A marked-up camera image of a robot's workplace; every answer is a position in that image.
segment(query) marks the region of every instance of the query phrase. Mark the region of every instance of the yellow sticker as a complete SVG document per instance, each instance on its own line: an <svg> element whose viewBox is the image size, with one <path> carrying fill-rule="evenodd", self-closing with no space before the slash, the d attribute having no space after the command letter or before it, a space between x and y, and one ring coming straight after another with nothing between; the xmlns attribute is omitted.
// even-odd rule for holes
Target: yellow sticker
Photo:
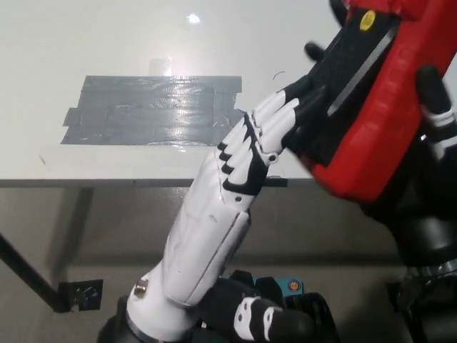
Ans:
<svg viewBox="0 0 457 343"><path fill-rule="evenodd" d="M360 30L368 31L373 26L375 19L376 19L375 11L370 10L370 11L366 12L363 15L362 20L360 22Z"/></svg>
<svg viewBox="0 0 457 343"><path fill-rule="evenodd" d="M297 280L291 280L289 283L288 283L288 288L292 291L292 292L298 292L301 288L300 286L300 283L297 281Z"/></svg>

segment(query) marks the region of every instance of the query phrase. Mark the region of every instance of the blue component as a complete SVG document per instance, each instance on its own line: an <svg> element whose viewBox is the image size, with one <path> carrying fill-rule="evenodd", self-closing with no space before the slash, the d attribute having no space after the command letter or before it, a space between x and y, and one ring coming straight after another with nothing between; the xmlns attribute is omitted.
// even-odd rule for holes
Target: blue component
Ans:
<svg viewBox="0 0 457 343"><path fill-rule="evenodd" d="M222 277L228 279L230 274L223 275ZM253 277L254 283L259 277ZM303 280L297 277L275 277L275 281L280 286L283 291L283 297L288 297L290 295L297 295L304 293Z"/></svg>

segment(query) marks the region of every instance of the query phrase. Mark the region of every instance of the white plastic part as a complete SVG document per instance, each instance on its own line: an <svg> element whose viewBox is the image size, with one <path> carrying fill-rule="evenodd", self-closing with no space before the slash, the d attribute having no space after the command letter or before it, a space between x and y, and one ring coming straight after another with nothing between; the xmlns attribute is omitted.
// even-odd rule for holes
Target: white plastic part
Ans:
<svg viewBox="0 0 457 343"><path fill-rule="evenodd" d="M127 322L142 340L150 338L177 342L195 325L198 316L194 309L172 302L164 294L162 264L159 263L142 279L149 281L140 299L132 289L127 301Z"/></svg>
<svg viewBox="0 0 457 343"><path fill-rule="evenodd" d="M246 341L253 341L254 337L251 333L251 318L252 318L252 304L258 297L246 297L238 305L235 317L233 318L233 328L237 335Z"/></svg>
<svg viewBox="0 0 457 343"><path fill-rule="evenodd" d="M246 236L247 212L256 197L248 183L259 182L249 174L251 165L263 163L255 168L268 168L275 163L283 152L283 136L295 124L293 109L298 100L283 107L285 98L285 92L280 91L267 99L223 140L224 152L232 155L227 161L233 168L230 173L223 171L226 162L219 159L222 151L218 148L203 160L171 228L164 258L144 276L149 281L146 293L141 297L134 291L130 294L128 323L142 340L176 342L185 338L196 324L195 306L224 272ZM246 120L254 132L250 131L243 142L248 128ZM257 154L261 161L254 159ZM240 191L227 190L225 182L240 186ZM246 336L243 323L240 330Z"/></svg>
<svg viewBox="0 0 457 343"><path fill-rule="evenodd" d="M265 313L263 313L263 336L267 342L270 342L269 332L271 324L273 323L273 315L275 311L275 307L269 307L266 309Z"/></svg>
<svg viewBox="0 0 457 343"><path fill-rule="evenodd" d="M272 96L265 104L259 106L253 113L253 119L256 126L262 126L267 120L271 118L271 115L276 113L282 106L286 104L286 92L279 91Z"/></svg>
<svg viewBox="0 0 457 343"><path fill-rule="evenodd" d="M422 112L427 121L430 122L430 124L432 124L437 129L442 126L449 125L453 121L457 120L454 110L452 108L447 112L441 114L434 114L427 110L425 106L422 106Z"/></svg>

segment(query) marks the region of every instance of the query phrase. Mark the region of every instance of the robotic forearm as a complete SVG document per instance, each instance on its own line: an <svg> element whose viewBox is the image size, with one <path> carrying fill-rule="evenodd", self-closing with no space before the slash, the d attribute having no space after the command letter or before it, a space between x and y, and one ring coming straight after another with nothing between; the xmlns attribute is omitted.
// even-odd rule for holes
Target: robotic forearm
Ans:
<svg viewBox="0 0 457 343"><path fill-rule="evenodd" d="M298 80L244 114L204 159L171 228L164 258L130 293L126 317L137 337L177 342L196 324L195 306L247 233L248 211L268 166L278 160L288 135L313 120L325 98L325 87L312 89L306 77Z"/></svg>

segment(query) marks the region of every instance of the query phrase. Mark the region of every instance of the screw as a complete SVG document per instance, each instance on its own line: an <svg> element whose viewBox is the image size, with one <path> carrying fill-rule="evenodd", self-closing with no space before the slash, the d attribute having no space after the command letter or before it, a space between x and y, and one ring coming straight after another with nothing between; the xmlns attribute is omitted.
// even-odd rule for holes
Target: screw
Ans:
<svg viewBox="0 0 457 343"><path fill-rule="evenodd" d="M146 290L148 289L148 283L149 283L148 280L143 280L143 279L138 280L138 282L136 283L135 288L134 288L135 297L140 298L140 299L142 297L144 297Z"/></svg>

